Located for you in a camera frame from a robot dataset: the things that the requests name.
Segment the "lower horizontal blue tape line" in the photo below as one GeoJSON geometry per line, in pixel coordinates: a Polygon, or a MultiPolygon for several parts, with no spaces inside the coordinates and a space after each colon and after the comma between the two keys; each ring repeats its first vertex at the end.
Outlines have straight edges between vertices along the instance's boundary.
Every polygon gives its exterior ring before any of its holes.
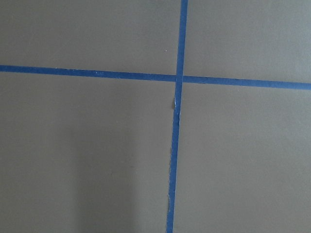
{"type": "MultiPolygon", "coordinates": [[[[128,73],[116,71],[97,71],[97,70],[49,68],[49,67],[25,67],[25,66],[9,66],[9,65],[1,65],[0,70],[1,72],[146,80],[146,81],[164,81],[164,82],[175,82],[177,78],[176,75],[166,75],[166,74],[128,73]]],[[[296,89],[296,90],[311,89],[310,83],[297,83],[297,82],[214,78],[214,77],[198,77],[198,76],[183,76],[182,80],[185,83],[199,83],[199,84],[218,84],[218,85],[282,88],[282,89],[296,89]]]]}

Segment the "centre vertical blue tape line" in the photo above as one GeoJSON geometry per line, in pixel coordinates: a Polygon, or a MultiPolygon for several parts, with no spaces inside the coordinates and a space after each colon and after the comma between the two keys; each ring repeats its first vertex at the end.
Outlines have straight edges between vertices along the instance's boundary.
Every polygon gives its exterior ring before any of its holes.
{"type": "Polygon", "coordinates": [[[188,14],[188,1],[182,0],[180,7],[179,36],[177,48],[175,90],[174,90],[174,112],[173,112],[171,160],[170,160],[169,189],[168,189],[169,202],[166,219],[167,233],[173,232],[173,224],[174,224],[174,207],[175,207],[175,191],[176,191],[176,177],[177,177],[178,143],[179,143],[180,112],[181,112],[182,87],[183,87],[187,14],[188,14]]]}

